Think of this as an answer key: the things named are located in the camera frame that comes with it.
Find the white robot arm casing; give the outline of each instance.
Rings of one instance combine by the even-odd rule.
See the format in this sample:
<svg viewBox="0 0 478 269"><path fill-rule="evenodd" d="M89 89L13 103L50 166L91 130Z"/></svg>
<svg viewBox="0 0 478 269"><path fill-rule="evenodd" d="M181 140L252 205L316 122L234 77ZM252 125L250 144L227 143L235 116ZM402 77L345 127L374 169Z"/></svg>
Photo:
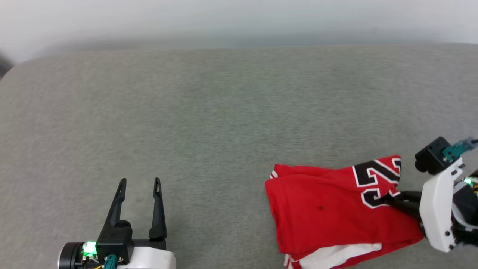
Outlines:
<svg viewBox="0 0 478 269"><path fill-rule="evenodd" d="M443 252L455 245L451 230L453 184L463 173L462 158L425 182L420 200L420 216L430 245Z"/></svg>
<svg viewBox="0 0 478 269"><path fill-rule="evenodd" d="M174 253L152 247L135 247L131 262L118 269L176 269Z"/></svg>

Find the teal connector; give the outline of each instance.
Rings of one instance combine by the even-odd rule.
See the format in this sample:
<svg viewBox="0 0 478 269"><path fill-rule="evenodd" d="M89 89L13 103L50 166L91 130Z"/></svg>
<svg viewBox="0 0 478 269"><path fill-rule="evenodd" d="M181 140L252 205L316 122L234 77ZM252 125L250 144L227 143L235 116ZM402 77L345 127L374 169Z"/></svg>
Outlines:
<svg viewBox="0 0 478 269"><path fill-rule="evenodd" d="M475 143L476 140L474 140L472 137L469 137L468 139L461 140L458 143L454 144L453 146L449 146L446 149L443 150L443 158L447 162L453 162L460 158L460 156L469 151L474 149L475 147L478 146L477 143Z"/></svg>
<svg viewBox="0 0 478 269"><path fill-rule="evenodd" d="M103 269L116 269L118 267L118 256L108 255L106 257L105 266Z"/></svg>

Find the red basketball jersey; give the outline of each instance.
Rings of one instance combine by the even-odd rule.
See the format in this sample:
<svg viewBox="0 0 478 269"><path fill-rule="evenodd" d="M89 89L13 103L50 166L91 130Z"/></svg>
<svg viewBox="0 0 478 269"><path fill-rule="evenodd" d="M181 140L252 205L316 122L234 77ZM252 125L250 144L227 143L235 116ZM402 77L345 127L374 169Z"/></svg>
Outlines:
<svg viewBox="0 0 478 269"><path fill-rule="evenodd" d="M381 243L350 266L423 239L417 220L385 204L397 195L399 156L342 169L276 165L265 188L279 250L297 261L323 247Z"/></svg>

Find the black number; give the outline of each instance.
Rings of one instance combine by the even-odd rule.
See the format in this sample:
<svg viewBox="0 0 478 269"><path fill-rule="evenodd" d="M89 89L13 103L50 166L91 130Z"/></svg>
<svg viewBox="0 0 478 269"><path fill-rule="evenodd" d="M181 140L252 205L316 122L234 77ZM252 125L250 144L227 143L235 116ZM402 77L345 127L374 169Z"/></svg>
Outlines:
<svg viewBox="0 0 478 269"><path fill-rule="evenodd" d="M398 184L400 180L401 165L402 162L399 158L392 159L394 168L398 169L398 173L392 168L386 166L382 162L375 160L370 162L361 163L352 167L354 170L355 182L357 187L367 187L378 185L377 175L385 179L389 183ZM387 206L383 201L382 195L378 188L366 189L362 192L362 202L374 209L379 206Z"/></svg>

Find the gray couch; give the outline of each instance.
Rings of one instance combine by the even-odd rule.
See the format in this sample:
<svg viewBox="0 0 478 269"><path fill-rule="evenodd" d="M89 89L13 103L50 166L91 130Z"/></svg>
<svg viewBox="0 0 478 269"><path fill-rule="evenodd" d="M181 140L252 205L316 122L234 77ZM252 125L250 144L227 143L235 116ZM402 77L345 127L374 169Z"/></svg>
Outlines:
<svg viewBox="0 0 478 269"><path fill-rule="evenodd" d="M92 52L38 59L0 81L2 268L54 268L96 239L119 180L146 238L163 183L179 269L282 267L264 192L275 163L340 168L478 136L478 45ZM466 155L466 173L478 152ZM419 244L356 268L474 268L477 249Z"/></svg>

